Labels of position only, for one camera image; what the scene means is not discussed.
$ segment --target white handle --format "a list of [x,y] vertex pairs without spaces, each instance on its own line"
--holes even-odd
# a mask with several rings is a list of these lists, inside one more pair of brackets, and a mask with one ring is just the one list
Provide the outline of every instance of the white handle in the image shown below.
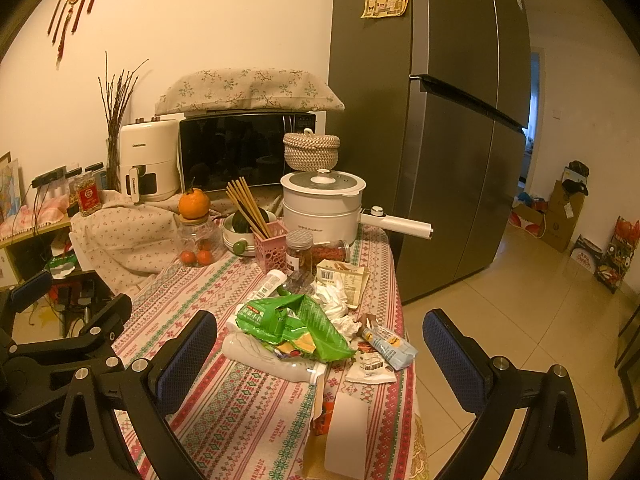
[[408,218],[399,218],[397,216],[373,216],[366,213],[360,213],[360,223],[373,225],[389,231],[403,233],[405,235],[417,236],[429,240],[433,234],[431,224],[427,222],[418,222],[417,220],[409,220]]
[[129,189],[131,191],[131,199],[135,204],[140,202],[140,186],[138,178],[138,168],[133,167],[129,170]]

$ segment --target electric cooking pot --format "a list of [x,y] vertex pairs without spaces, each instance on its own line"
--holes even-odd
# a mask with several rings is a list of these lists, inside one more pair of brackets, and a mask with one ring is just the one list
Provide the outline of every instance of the electric cooking pot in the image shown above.
[[382,227],[420,238],[431,238],[431,224],[386,215],[379,206],[362,209],[367,186],[359,176],[343,171],[296,171],[280,179],[284,224],[289,231],[304,229],[314,243],[344,240],[353,243],[358,224]]

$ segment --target refrigerator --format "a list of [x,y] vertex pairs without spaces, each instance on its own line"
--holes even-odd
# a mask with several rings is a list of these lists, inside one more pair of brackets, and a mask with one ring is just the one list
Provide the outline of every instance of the refrigerator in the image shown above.
[[393,240],[402,302],[491,264],[517,190],[529,120],[524,0],[410,0],[361,18],[334,0],[329,112],[339,170],[362,177],[363,206],[432,224]]

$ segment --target green knob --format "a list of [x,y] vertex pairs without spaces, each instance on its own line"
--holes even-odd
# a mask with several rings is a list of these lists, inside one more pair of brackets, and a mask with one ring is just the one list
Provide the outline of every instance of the green knob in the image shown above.
[[238,240],[231,250],[236,256],[242,256],[246,250],[246,240]]

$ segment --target microwave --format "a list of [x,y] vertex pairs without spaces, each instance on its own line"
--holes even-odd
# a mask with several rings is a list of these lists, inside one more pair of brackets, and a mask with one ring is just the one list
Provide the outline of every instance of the microwave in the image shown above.
[[249,186],[279,184],[292,171],[284,160],[285,134],[316,130],[312,113],[228,112],[183,119],[178,133],[182,190],[226,189],[243,176]]

